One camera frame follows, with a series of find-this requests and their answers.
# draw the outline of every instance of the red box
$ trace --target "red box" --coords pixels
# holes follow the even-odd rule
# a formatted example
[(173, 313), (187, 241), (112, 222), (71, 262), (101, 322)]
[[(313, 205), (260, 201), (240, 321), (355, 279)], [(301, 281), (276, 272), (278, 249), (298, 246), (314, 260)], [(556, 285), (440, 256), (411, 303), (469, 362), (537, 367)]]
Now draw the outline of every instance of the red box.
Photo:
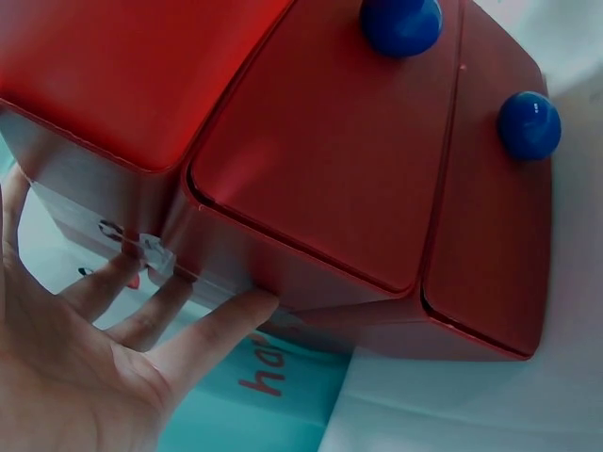
[[(181, 19), (217, 14), (205, 19), (223, 27), (187, 33), (243, 44), (195, 53), (197, 40), (175, 22), (160, 39), (157, 2), (156, 16), (136, 22), (151, 47), (171, 43), (153, 61), (156, 72), (134, 82), (144, 68), (124, 56), (153, 50), (130, 40), (132, 25), (103, 43), (111, 56), (92, 62), (90, 43), (101, 45), (94, 34), (58, 62), (86, 86), (73, 104), (19, 75), (27, 66), (33, 73), (35, 45), (19, 64), (0, 54), (0, 68), (16, 68), (0, 86), (11, 103), (0, 131), (64, 230), (104, 245), (125, 235), (147, 251), (158, 282), (171, 264), (198, 277), (204, 302), (253, 285), (273, 291), (288, 314), (264, 330), (309, 347), (360, 345), (418, 359), (531, 356), (546, 305), (551, 168), (513, 161), (497, 136), (509, 96), (546, 91), (518, 44), (463, 0), (441, 1), (439, 41), (402, 61), (365, 42), (360, 0), (274, 0), (261, 10), (237, 2), (241, 14), (249, 4), (252, 24), (234, 2), (224, 11), (198, 3)], [(69, 22), (73, 36), (92, 17), (102, 19), (99, 30), (116, 26), (102, 6), (74, 8), (88, 19)], [(58, 34), (65, 44), (68, 34)], [(0, 44), (7, 36), (0, 32)], [(125, 62), (114, 68), (116, 56)], [(202, 72), (212, 64), (220, 76)], [(192, 82), (179, 84), (191, 65)], [(109, 70), (112, 77), (98, 76)], [(120, 73), (129, 85), (116, 82)], [(137, 116), (136, 99), (148, 118)], [(127, 108), (111, 128), (119, 105)], [(32, 112), (53, 125), (24, 119)], [(150, 112), (163, 118), (159, 129)], [(44, 137), (53, 152), (35, 148)]]

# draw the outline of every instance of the finger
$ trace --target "finger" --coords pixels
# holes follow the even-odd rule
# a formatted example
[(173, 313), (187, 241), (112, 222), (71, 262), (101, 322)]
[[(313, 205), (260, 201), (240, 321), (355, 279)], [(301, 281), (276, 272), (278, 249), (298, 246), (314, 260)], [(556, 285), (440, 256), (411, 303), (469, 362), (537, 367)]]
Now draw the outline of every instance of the finger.
[(19, 222), (29, 191), (29, 181), (18, 165), (8, 174), (2, 189), (3, 251), (19, 254)]
[(192, 285), (172, 276), (149, 300), (106, 333), (115, 342), (137, 351), (155, 345), (192, 293)]
[(100, 317), (140, 270), (140, 261), (120, 254), (94, 273), (73, 283), (59, 295), (84, 319)]
[(147, 357), (180, 402), (245, 336), (269, 319), (278, 305), (271, 294), (252, 291), (222, 304)]

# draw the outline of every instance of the hand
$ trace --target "hand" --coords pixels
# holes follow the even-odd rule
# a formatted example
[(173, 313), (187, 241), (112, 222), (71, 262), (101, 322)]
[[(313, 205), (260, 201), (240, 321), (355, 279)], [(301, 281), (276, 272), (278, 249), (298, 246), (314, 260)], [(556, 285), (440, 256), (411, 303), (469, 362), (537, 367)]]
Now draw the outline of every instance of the hand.
[(29, 183), (3, 189), (0, 266), (0, 450), (155, 450), (171, 413), (199, 379), (266, 321), (275, 297), (247, 293), (150, 349), (190, 295), (172, 277), (139, 311), (106, 331), (94, 321), (139, 271), (120, 255), (58, 295), (19, 258)]

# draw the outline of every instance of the red container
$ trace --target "red container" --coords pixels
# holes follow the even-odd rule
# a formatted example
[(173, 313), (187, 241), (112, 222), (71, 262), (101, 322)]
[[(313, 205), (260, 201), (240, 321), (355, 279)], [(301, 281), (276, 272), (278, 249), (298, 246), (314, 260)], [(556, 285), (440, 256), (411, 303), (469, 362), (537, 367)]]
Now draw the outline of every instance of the red container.
[[(2, 97), (21, 114), (14, 106), (5, 109), (0, 130), (28, 174), (46, 187), (41, 191), (52, 193), (46, 200), (55, 218), (69, 221), (80, 242), (91, 231), (104, 244), (111, 236), (121, 239), (122, 229), (133, 241), (139, 233), (160, 234), (161, 243), (151, 235), (140, 240), (152, 251), (154, 279), (169, 277), (175, 261), (178, 271), (198, 278), (196, 295), (205, 303), (264, 287), (283, 306), (264, 330), (309, 347), (349, 351), (360, 345), (418, 359), (531, 356), (546, 304), (551, 168), (549, 162), (513, 161), (498, 139), (496, 115), (518, 91), (545, 92), (536, 64), (463, 0), (442, 0), (439, 41), (402, 61), (367, 45), (358, 25), (360, 0), (297, 0), (291, 6), (274, 0), (259, 11), (237, 2), (241, 14), (250, 4), (245, 17), (253, 26), (226, 6), (231, 3), (222, 13), (222, 6), (216, 12), (201, 2), (181, 11), (181, 20), (202, 17), (209, 8), (209, 16), (224, 19), (207, 19), (221, 33), (215, 36), (245, 45), (207, 44), (207, 58), (198, 52), (196, 59), (194, 46), (209, 35), (188, 40), (174, 26), (158, 38), (150, 32), (165, 26), (157, 2), (156, 17), (145, 14), (137, 23), (155, 46), (171, 42), (171, 51), (153, 61), (156, 72), (133, 56), (125, 59), (144, 44), (130, 40), (124, 26), (101, 64), (108, 71), (110, 61), (125, 61), (111, 69), (115, 78), (93, 70), (79, 75), (87, 85), (81, 92), (91, 96), (97, 88), (113, 100), (95, 95), (96, 104), (89, 98), (74, 103), (88, 109), (64, 117), (58, 112), (71, 105), (69, 98), (47, 102), (26, 80), (15, 88), (22, 69), (12, 82), (2, 79)], [(74, 8), (78, 17), (89, 14), (87, 8), (103, 9)], [(108, 21), (98, 11), (90, 17)], [(226, 20), (238, 25), (226, 26)], [(6, 36), (0, 32), (0, 44)], [(90, 40), (82, 41), (92, 53)], [(100, 63), (76, 55), (76, 61), (61, 56), (59, 67), (98, 69)], [(9, 62), (0, 53), (0, 67)], [(175, 74), (162, 72), (168, 66)], [(204, 73), (209, 67), (220, 76)], [(229, 69), (218, 71), (222, 67)], [(138, 84), (110, 83), (119, 73), (152, 76)], [(179, 83), (187, 75), (194, 83)], [(137, 99), (155, 109), (144, 108), (146, 120), (134, 108)], [(127, 108), (109, 126), (118, 104)], [(55, 133), (40, 120), (24, 119), (31, 111), (52, 118)], [(158, 128), (148, 126), (159, 113)], [(97, 147), (70, 144), (71, 136), (57, 126)], [(44, 136), (58, 143), (56, 151), (36, 150)], [(148, 146), (153, 158), (147, 158)], [(179, 187), (172, 192), (178, 168)], [(76, 207), (69, 210), (64, 198)], [(76, 217), (96, 220), (84, 208), (107, 224), (82, 226)], [(110, 223), (119, 225), (116, 234)]]

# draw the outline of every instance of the white surface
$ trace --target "white surface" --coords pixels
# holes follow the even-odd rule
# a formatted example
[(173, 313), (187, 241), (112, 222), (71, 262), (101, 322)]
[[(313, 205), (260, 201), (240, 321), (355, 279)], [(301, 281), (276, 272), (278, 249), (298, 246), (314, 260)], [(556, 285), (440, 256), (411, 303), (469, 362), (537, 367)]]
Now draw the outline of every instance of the white surface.
[(541, 64), (563, 118), (543, 342), (528, 363), (355, 356), (321, 452), (603, 450), (603, 2), (478, 3)]

